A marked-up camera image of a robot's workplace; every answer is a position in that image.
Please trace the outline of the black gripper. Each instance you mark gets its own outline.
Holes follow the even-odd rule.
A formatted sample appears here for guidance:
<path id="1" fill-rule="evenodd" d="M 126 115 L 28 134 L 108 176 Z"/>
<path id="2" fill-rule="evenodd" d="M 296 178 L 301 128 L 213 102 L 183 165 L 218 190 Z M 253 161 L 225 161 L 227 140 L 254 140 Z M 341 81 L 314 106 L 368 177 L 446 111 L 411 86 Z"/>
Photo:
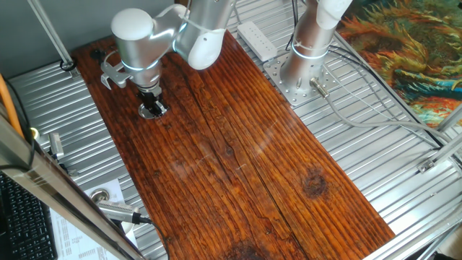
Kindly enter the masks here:
<path id="1" fill-rule="evenodd" d="M 162 94 L 139 92 L 139 98 L 144 104 L 145 116 L 163 116 L 168 111 L 168 107 L 161 102 Z"/>

